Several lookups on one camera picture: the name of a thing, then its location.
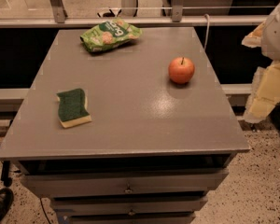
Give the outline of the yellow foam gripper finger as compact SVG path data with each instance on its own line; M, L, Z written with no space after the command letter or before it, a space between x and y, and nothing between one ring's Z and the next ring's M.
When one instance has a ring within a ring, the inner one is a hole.
M262 45L262 33L265 27L265 22L257 26L251 33L246 35L242 40L242 44L249 48L260 48Z
M259 67L252 80L252 92L245 104L244 121L260 123L280 103L280 61Z

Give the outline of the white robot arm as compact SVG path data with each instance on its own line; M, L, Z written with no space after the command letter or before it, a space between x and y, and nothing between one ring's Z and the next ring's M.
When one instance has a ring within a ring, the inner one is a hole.
M242 44L260 47L262 55L272 60L267 68L257 68L245 104L244 121L260 123L280 104L280 3L266 21L245 36Z

